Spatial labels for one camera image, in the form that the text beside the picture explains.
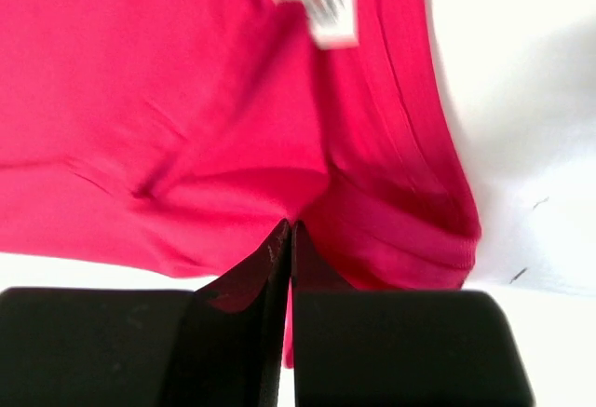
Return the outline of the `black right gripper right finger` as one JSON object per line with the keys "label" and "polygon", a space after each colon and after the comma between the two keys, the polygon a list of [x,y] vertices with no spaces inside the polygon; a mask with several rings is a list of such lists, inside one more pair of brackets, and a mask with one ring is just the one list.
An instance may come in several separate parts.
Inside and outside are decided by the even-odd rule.
{"label": "black right gripper right finger", "polygon": [[291,249],[300,406],[532,406],[507,317],[478,291],[360,291],[296,224]]}

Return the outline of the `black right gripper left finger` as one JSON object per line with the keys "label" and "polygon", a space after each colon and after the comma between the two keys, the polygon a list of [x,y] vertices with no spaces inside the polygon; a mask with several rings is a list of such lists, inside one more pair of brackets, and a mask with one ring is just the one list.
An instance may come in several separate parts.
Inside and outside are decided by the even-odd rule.
{"label": "black right gripper left finger", "polygon": [[291,227],[194,291],[11,288],[5,406],[273,406]]}

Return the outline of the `pink-red t-shirt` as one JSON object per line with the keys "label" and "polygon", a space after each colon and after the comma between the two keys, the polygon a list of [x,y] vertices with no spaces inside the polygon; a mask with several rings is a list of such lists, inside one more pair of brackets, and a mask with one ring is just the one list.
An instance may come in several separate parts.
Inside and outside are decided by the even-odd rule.
{"label": "pink-red t-shirt", "polygon": [[217,275],[281,221],[457,289],[480,220],[426,0],[1,0],[1,248]]}

